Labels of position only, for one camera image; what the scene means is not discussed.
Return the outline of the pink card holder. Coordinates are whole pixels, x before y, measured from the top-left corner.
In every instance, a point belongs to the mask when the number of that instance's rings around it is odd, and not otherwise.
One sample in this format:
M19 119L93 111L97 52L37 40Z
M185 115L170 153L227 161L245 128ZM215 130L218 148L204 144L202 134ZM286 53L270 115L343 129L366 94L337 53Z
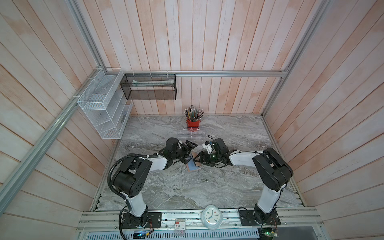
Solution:
M190 156L188 158L188 162L186 165L188 172L199 171L202 168L201 164L199 162L194 161L194 157L196 157L196 156L197 156L196 152L190 153Z

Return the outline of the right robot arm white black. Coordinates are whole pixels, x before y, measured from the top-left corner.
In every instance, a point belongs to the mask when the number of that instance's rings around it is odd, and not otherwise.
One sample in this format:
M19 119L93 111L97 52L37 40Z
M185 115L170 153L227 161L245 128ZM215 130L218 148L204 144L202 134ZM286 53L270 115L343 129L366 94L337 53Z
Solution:
M226 166L248 166L257 169L264 184L256 210L267 215L275 210L282 190L288 185L294 171L273 148L262 151L229 150L223 139L206 141L203 151L193 160L202 165L223 168Z

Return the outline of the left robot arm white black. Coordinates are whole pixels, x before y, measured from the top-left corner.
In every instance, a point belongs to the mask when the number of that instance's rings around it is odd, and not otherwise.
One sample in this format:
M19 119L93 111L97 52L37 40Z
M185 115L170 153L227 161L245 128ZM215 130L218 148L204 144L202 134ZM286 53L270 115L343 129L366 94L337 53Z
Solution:
M112 165L107 184L113 193L124 200L129 213L140 218L148 211L141 190L149 172L165 170L177 162L187 164L187 158L197 146L190 141L182 143L176 138L169 138L165 147L153 155L130 153Z

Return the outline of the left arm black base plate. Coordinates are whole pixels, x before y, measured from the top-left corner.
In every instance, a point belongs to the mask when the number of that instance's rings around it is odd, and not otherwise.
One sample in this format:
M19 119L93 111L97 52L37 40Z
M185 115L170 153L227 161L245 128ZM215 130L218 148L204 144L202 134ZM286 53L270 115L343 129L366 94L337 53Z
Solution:
M135 217L134 215L123 212L120 217L120 227L121 229L149 229L160 228L162 222L162 213L161 212L144 212L141 217Z

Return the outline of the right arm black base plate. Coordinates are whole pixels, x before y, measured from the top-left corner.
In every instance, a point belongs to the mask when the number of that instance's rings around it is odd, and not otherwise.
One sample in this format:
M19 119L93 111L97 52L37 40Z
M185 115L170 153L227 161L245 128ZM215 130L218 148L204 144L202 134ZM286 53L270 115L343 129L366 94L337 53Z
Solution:
M271 213L265 214L261 210L247 210L239 208L238 213L242 226L279 226L281 220L277 210L272 210Z

